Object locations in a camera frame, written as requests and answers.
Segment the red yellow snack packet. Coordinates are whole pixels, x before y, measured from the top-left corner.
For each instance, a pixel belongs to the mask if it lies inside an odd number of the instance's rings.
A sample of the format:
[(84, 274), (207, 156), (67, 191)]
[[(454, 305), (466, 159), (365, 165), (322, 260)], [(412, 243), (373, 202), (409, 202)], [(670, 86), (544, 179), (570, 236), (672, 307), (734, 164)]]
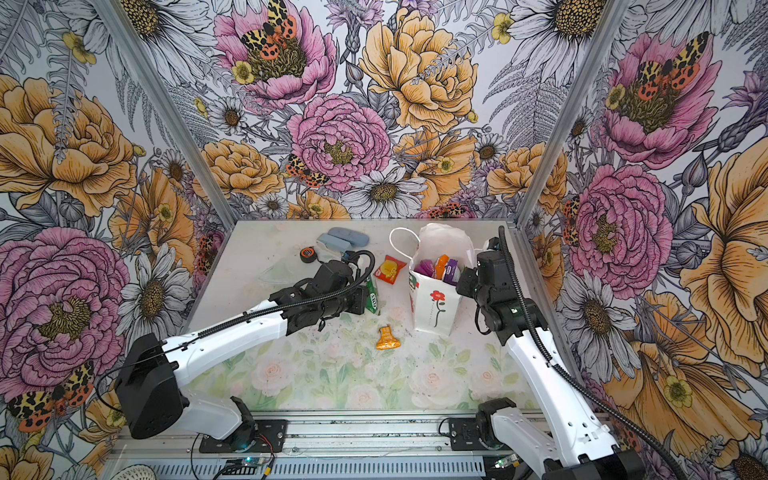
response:
[(399, 273), (407, 266), (407, 263), (393, 256), (386, 255), (384, 260), (374, 272), (374, 277), (389, 285), (394, 285)]

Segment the purple Fox's candy bag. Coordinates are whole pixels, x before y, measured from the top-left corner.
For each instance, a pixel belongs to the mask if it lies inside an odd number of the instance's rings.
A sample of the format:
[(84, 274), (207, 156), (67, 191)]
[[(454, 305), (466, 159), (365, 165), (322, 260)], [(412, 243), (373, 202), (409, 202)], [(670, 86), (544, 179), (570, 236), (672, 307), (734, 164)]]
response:
[(457, 259), (450, 258), (445, 266), (442, 281), (456, 286), (461, 275), (461, 268)]

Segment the purple snack packet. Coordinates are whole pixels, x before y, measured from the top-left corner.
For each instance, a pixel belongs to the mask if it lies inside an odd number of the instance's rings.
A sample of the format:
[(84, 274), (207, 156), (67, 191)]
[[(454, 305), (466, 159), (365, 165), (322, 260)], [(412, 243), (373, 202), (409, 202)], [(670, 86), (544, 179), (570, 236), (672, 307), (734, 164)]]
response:
[(430, 259), (421, 260), (413, 271), (428, 278), (433, 278), (436, 273), (435, 264)]

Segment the green yellow candy bag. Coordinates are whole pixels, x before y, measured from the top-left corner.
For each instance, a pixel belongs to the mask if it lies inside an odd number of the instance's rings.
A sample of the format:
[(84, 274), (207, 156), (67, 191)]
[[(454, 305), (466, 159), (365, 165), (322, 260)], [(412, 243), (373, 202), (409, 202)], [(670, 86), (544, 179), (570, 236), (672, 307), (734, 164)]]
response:
[(365, 309), (373, 315), (380, 314), (379, 289), (376, 278), (369, 276), (366, 281), (366, 304)]

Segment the white paper bag red flower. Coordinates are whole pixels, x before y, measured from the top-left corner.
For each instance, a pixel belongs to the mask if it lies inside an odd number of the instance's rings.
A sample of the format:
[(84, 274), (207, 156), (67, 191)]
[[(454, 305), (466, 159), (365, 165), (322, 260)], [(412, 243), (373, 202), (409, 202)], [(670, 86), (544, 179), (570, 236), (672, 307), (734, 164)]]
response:
[(404, 256), (408, 266), (411, 312), (416, 330), (435, 335), (451, 333), (462, 296), (456, 286), (434, 277), (428, 278), (413, 269), (424, 259), (434, 262), (441, 255), (457, 259), (461, 272), (476, 265), (476, 249), (462, 229), (446, 223), (428, 223), (419, 231), (396, 227), (389, 234), (390, 246)]

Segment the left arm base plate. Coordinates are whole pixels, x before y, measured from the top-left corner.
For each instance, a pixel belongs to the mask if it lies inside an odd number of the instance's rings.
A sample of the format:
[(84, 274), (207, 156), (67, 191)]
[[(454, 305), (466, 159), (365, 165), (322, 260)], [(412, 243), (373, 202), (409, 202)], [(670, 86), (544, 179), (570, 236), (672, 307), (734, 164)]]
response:
[(287, 420), (255, 420), (239, 427), (224, 440), (204, 435), (200, 453), (281, 453), (287, 436)]

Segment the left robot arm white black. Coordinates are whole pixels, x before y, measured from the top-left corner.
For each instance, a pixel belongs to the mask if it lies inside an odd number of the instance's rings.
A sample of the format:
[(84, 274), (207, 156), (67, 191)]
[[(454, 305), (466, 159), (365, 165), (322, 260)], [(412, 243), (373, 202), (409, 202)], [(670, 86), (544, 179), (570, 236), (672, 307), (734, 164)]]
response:
[[(357, 266), (362, 256), (368, 259), (364, 270)], [(153, 333), (137, 338), (114, 384), (131, 437), (142, 440), (182, 430), (221, 441), (235, 452), (250, 449), (258, 427), (244, 401), (237, 396), (208, 398), (189, 391), (188, 385), (258, 345), (308, 327), (323, 328), (343, 313), (362, 314), (374, 270), (371, 252), (351, 252), (321, 264), (313, 277), (206, 329), (166, 339)]]

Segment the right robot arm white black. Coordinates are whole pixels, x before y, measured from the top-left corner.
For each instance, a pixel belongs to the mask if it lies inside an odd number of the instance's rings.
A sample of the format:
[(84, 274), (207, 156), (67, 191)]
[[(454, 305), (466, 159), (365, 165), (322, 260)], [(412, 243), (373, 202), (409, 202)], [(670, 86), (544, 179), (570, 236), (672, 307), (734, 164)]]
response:
[(565, 369), (546, 321), (522, 292), (504, 234), (462, 271), (457, 290), (518, 364), (549, 428), (534, 425), (512, 400), (492, 399), (476, 415), (482, 441), (509, 448), (540, 479), (643, 478), (639, 454), (620, 447)]

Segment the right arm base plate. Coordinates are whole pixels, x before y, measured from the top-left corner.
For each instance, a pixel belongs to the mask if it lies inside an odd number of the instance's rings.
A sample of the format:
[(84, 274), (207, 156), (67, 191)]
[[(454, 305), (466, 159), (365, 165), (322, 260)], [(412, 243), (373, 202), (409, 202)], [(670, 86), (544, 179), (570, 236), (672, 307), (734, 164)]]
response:
[(500, 451), (507, 448), (495, 440), (484, 440), (475, 418), (449, 417), (447, 425), (448, 442), (452, 451)]

